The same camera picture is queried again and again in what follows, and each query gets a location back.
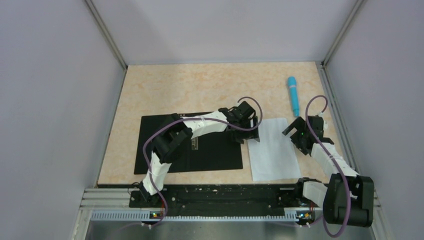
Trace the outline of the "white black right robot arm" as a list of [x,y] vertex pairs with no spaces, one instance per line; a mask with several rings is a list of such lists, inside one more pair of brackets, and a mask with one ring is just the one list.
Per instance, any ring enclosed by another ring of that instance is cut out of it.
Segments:
[[297,117],[282,134],[304,155],[312,157],[329,178],[328,184],[308,177],[300,178],[293,192],[299,206],[313,202],[322,208],[328,224],[368,228],[374,219],[374,181],[351,168],[337,152],[334,142],[324,136],[322,117]]

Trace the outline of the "red and black folder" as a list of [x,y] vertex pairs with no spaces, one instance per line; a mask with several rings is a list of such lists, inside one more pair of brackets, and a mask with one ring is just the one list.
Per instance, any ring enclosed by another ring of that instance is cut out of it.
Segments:
[[[143,146],[167,115],[145,115],[140,119],[137,152],[133,173],[146,174],[148,166],[143,155]],[[202,135],[185,144],[184,152],[172,163],[169,173],[223,171],[243,169],[241,144],[233,141],[231,132],[216,132]]]

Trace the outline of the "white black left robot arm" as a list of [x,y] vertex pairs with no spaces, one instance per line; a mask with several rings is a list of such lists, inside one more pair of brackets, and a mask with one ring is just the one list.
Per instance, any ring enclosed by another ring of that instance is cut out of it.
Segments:
[[141,149],[147,165],[147,173],[139,184],[141,200],[149,207],[160,202],[166,174],[173,162],[184,151],[184,145],[192,139],[213,133],[231,132],[235,140],[260,140],[259,126],[263,121],[263,109],[255,110],[245,97],[238,105],[222,107],[196,116],[180,116],[173,113],[143,144]]

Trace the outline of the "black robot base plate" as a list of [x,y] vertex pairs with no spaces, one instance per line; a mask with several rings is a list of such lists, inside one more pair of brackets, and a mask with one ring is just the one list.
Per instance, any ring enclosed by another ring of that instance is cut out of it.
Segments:
[[289,208],[317,209],[296,184],[166,184],[145,200],[130,194],[130,208],[160,209],[168,217],[282,217]]

